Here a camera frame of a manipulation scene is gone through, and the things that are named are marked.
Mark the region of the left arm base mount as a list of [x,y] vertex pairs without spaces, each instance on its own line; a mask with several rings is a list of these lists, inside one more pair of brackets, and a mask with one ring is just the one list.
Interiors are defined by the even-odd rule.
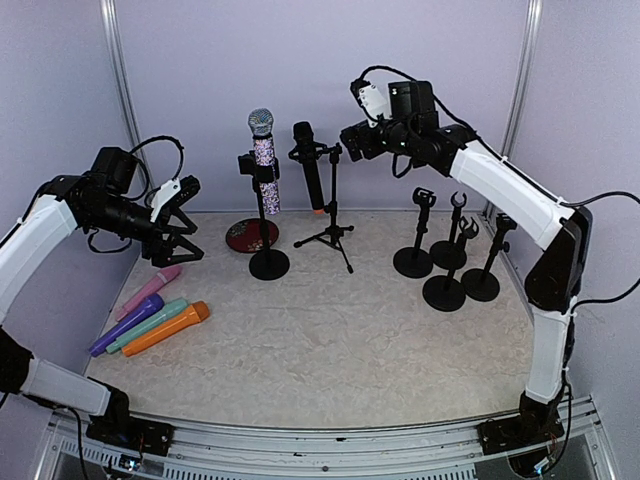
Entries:
[[125,430],[116,431],[113,425],[92,422],[86,430],[86,436],[102,443],[152,454],[162,457],[168,455],[174,435],[174,427],[168,423],[133,418]]

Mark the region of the black orange mic stand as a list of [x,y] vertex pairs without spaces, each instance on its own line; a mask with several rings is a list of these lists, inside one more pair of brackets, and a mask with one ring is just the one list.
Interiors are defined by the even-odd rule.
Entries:
[[430,210],[435,205],[436,196],[431,190],[417,187],[413,191],[412,200],[419,207],[414,244],[401,248],[394,254],[393,266],[405,277],[420,279],[427,277],[433,270],[433,260],[430,254],[422,249],[422,241],[428,232]]

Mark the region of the pink microphone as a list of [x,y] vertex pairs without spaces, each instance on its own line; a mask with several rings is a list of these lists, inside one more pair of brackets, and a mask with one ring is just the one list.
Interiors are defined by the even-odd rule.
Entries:
[[115,321],[120,322],[130,314],[148,296],[158,293],[165,285],[175,280],[183,268],[180,265],[173,265],[158,270],[149,281],[139,288],[115,313]]

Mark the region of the black tripod mic stand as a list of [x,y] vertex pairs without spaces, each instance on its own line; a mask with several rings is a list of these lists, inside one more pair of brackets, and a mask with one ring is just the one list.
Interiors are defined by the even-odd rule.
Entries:
[[346,232],[352,232],[354,230],[354,226],[339,226],[337,224],[337,171],[342,152],[343,150],[340,143],[336,143],[334,146],[328,146],[315,141],[307,147],[296,146],[289,152],[289,158],[291,160],[297,161],[302,165],[313,164],[314,166],[317,166],[317,161],[322,155],[328,155],[329,163],[331,165],[331,200],[323,207],[324,212],[330,215],[330,225],[320,233],[312,235],[306,239],[296,241],[293,244],[293,247],[300,248],[311,241],[321,242],[328,247],[339,251],[345,261],[348,273],[353,274],[354,269],[347,258],[346,252],[341,243],[341,238]]

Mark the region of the black microphone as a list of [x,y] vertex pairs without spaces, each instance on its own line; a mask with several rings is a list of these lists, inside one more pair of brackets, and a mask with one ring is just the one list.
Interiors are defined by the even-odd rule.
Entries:
[[315,213],[324,212],[325,202],[317,161],[323,155],[326,145],[316,142],[311,124],[306,121],[293,125],[295,147],[288,156],[302,165],[311,208]]

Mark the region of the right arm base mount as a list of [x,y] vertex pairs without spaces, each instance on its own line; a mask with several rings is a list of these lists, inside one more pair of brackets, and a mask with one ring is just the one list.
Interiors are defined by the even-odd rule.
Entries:
[[484,455],[503,453],[560,438],[565,434],[559,417],[541,428],[526,423],[520,415],[502,419],[489,419],[477,426]]

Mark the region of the orange microphone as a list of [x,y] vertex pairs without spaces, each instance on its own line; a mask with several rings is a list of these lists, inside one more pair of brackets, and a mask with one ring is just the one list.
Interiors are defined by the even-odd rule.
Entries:
[[190,326],[203,322],[209,316],[209,306],[203,301],[195,302],[180,314],[131,341],[121,351],[126,357],[134,356]]

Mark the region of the black purple mic stand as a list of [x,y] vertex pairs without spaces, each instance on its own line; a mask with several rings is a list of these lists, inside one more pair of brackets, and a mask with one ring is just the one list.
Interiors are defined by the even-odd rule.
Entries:
[[516,229],[517,223],[505,213],[496,216],[496,232],[484,267],[469,269],[461,277],[461,284],[468,297],[480,302],[496,299],[500,293],[500,283],[491,273],[491,268],[500,252],[509,251],[510,245],[505,241],[505,236],[509,231]]

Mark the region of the mint green microphone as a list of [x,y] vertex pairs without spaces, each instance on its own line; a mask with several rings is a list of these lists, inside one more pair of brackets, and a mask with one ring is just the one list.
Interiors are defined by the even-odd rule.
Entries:
[[130,328],[120,336],[118,336],[111,344],[106,347],[106,352],[113,354],[121,348],[128,345],[133,340],[139,338],[145,333],[151,331],[155,327],[161,325],[165,321],[177,316],[183,312],[189,303],[184,298],[179,298],[167,303],[162,309],[145,320]]

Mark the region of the black pink mic stand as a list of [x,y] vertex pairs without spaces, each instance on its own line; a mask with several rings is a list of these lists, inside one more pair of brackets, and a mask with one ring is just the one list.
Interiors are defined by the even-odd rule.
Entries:
[[449,270],[450,268],[460,269],[466,264],[467,260],[466,253],[464,251],[460,252],[455,242],[455,236],[462,216],[462,210],[467,204],[467,195],[463,193],[461,200],[458,200],[456,196],[457,193],[454,193],[450,198],[453,211],[451,215],[449,237],[447,240],[441,240],[434,243],[430,248],[430,256],[433,263],[445,270]]

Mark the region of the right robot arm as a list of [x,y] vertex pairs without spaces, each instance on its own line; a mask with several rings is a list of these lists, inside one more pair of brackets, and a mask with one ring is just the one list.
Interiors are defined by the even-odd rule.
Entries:
[[523,444],[535,442],[551,424],[567,386],[574,314],[582,301],[582,275],[592,230],[590,199],[568,202],[496,153],[466,121],[439,124],[447,107],[428,81],[406,73],[382,94],[360,74],[350,92],[365,115],[342,130],[352,161],[384,153],[408,158],[409,168],[429,166],[474,190],[511,217],[541,249],[525,278],[533,314],[532,364],[511,433]]

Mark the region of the purple microphone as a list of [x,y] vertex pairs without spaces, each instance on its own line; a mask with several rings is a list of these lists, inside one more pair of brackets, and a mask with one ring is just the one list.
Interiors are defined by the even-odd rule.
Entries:
[[132,312],[127,314],[124,319],[118,322],[92,344],[89,348],[90,355],[92,357],[97,357],[103,354],[106,351],[106,348],[115,342],[118,337],[160,311],[164,305],[164,300],[157,293],[145,298]]

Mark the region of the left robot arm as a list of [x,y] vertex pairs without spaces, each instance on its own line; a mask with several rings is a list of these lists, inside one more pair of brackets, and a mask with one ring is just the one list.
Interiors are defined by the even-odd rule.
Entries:
[[[200,190],[194,176],[174,175],[155,193],[142,192],[150,202],[127,195],[136,170],[144,167],[134,151],[103,147],[91,168],[79,175],[59,175],[42,184],[26,213],[1,241],[1,315],[8,316],[16,299],[53,281],[46,293],[77,287],[69,266],[71,254],[53,262],[50,255],[76,231],[105,231],[126,242],[137,241],[141,255],[155,267],[201,259],[191,243],[196,225],[182,210]],[[110,385],[37,357],[7,332],[1,334],[1,392],[44,401],[55,407],[87,413],[121,445],[140,434],[129,413],[127,395]]]

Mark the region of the black mint mic stand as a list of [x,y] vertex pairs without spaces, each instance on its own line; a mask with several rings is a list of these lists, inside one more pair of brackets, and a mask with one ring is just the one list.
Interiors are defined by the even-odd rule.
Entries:
[[[462,217],[459,228],[456,246],[460,252],[465,252],[467,241],[478,235],[479,225],[475,219],[469,221]],[[450,268],[446,274],[435,275],[424,283],[422,296],[429,306],[442,312],[454,312],[464,305],[466,293],[461,282],[454,278],[457,270]]]

